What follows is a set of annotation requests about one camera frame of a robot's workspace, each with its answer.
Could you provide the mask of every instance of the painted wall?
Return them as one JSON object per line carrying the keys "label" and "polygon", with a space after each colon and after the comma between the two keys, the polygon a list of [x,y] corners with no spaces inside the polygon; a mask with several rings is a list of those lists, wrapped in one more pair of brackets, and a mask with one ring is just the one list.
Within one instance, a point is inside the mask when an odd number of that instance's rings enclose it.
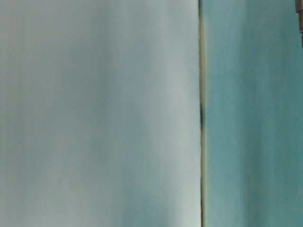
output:
{"label": "painted wall", "polygon": [[195,0],[0,2],[0,225],[200,225]]}
{"label": "painted wall", "polygon": [[303,224],[303,51],[294,0],[202,0],[207,227]]}

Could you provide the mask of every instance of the turquoise surface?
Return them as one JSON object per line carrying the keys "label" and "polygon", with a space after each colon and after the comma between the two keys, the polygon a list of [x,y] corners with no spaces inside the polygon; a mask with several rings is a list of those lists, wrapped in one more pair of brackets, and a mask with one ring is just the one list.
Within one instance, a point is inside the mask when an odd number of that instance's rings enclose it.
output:
{"label": "turquoise surface", "polygon": [[202,0],[206,227],[303,224],[303,50],[294,0]]}
{"label": "turquoise surface", "polygon": [[195,0],[0,1],[0,226],[200,225]]}

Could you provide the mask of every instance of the metal object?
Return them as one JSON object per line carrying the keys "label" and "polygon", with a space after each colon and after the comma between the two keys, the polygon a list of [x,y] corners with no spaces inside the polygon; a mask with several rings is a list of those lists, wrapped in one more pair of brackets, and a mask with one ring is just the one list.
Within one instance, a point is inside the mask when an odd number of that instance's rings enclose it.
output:
{"label": "metal object", "polygon": [[303,48],[303,0],[295,0],[295,11],[299,14],[299,29],[302,34],[302,48]]}

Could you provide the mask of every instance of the white wall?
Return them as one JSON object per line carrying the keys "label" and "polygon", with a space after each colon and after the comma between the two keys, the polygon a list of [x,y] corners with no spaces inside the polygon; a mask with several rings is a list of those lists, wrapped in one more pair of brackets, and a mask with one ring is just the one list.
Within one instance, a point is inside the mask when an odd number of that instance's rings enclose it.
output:
{"label": "white wall", "polygon": [[195,0],[0,2],[3,227],[200,225]]}

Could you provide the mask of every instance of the light blue surface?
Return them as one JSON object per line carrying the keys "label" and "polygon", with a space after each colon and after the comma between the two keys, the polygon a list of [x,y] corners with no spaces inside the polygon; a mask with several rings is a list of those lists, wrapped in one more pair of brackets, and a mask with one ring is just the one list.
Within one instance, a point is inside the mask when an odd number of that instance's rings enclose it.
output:
{"label": "light blue surface", "polygon": [[199,226],[197,2],[2,0],[0,21],[0,226]]}
{"label": "light blue surface", "polygon": [[206,227],[303,225],[303,51],[294,0],[203,0]]}

